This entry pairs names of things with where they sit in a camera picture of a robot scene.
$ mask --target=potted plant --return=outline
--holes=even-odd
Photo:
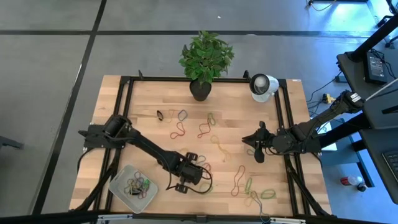
[[[189,89],[197,101],[207,98],[214,77],[220,77],[221,72],[228,74],[227,67],[234,57],[232,47],[217,36],[199,31],[198,37],[192,37],[190,48],[184,45],[182,49],[183,58],[179,62],[185,68],[184,74],[192,79]]]

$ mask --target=plastic tray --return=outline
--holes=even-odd
[[[140,172],[133,166],[125,166],[109,184],[110,191],[115,194],[125,205],[127,205],[134,213],[141,213],[157,193],[157,186],[150,181],[142,172],[141,177],[149,180],[150,186],[146,197],[139,199],[138,195],[129,195],[124,193],[124,189],[128,186],[129,179],[136,179],[134,174]]]

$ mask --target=gray floor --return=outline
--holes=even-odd
[[[0,30],[91,30],[100,2],[1,1]],[[372,4],[376,16],[386,13],[383,2]],[[108,1],[99,29],[370,31],[375,29],[374,16],[368,5],[361,3],[339,3],[316,12],[307,9],[304,0],[118,0]],[[230,77],[241,77],[244,70],[249,70],[251,74],[299,78],[307,98],[337,75],[336,55],[354,50],[364,41],[303,36],[220,38],[234,46],[236,58],[229,69]],[[0,217],[30,212],[87,40],[86,35],[0,35],[0,135],[25,143],[22,151],[9,147],[0,151],[0,176],[4,182],[0,185]],[[96,37],[45,202],[45,213],[68,209],[83,145],[77,131],[86,129],[90,123],[102,76],[137,75],[138,69],[148,76],[182,76],[178,59],[182,45],[189,42],[188,35]],[[315,94],[314,99],[322,93],[336,96],[348,88],[332,83]],[[333,213],[343,218],[394,222],[398,206],[389,200],[375,169],[371,175],[377,180],[376,187],[364,193],[336,184],[341,176],[358,172],[358,168],[348,165],[324,169]]]

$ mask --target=wooden tabletop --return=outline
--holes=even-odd
[[[104,124],[112,115],[119,80],[120,76],[104,76],[93,115],[95,124]],[[275,133],[279,127],[275,98],[272,97],[266,103],[258,103],[253,100],[248,83],[213,83],[208,98],[198,102],[193,99],[188,86],[189,82],[135,81],[128,118],[143,136],[165,150],[178,151],[184,155],[189,151],[206,156],[206,161],[211,164],[213,190],[205,195],[192,191],[181,194],[173,189],[165,191],[169,181],[168,173],[154,158],[127,144],[121,154],[119,170],[130,164],[142,171],[159,188],[144,212],[258,216],[259,207],[256,203],[249,207],[244,204],[244,199],[248,196],[243,190],[246,181],[251,177],[251,190],[261,193],[265,189],[273,189],[276,192],[276,198],[261,200],[264,213],[292,215],[283,157],[266,156],[265,163],[258,164],[253,156],[246,154],[250,147],[241,142],[242,137],[255,132],[259,127],[259,121],[264,121],[267,129]],[[308,121],[308,109],[301,81],[287,80],[287,86],[294,122]],[[126,92],[127,88],[124,88],[120,112],[123,111]],[[279,92],[284,123],[288,126],[283,93],[281,89]],[[174,113],[170,112],[172,118],[169,114],[171,109],[176,110]],[[157,110],[163,113],[163,121],[157,119]],[[186,134],[170,139],[170,133],[178,131],[177,113],[180,110],[188,112],[188,118],[183,121]],[[208,113],[213,113],[216,124],[211,127],[211,133],[197,138],[200,134],[198,127],[206,122]],[[230,158],[219,150],[217,144],[210,141],[212,135],[219,138],[220,146],[230,153]],[[79,206],[97,184],[103,155],[104,149],[95,149],[83,158],[70,208]],[[306,186],[323,209],[331,212],[320,163],[311,154],[301,155],[301,158]],[[240,165],[244,165],[246,171],[239,181],[241,191],[238,196],[233,197],[231,190],[234,187],[234,176]],[[178,178],[173,176],[172,185],[177,182]],[[202,179],[197,186],[192,187],[199,189],[202,182],[208,181]],[[303,213],[299,192],[296,186],[298,208]],[[100,208],[104,208],[104,203],[105,197],[102,196]],[[117,197],[113,197],[111,210],[131,212]]]

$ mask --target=black plant pot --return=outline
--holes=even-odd
[[[211,84],[208,82],[204,82],[200,86],[200,82],[196,79],[191,81],[191,84],[189,84],[189,89],[191,90],[191,93],[195,100],[203,101],[207,98],[211,91]]]

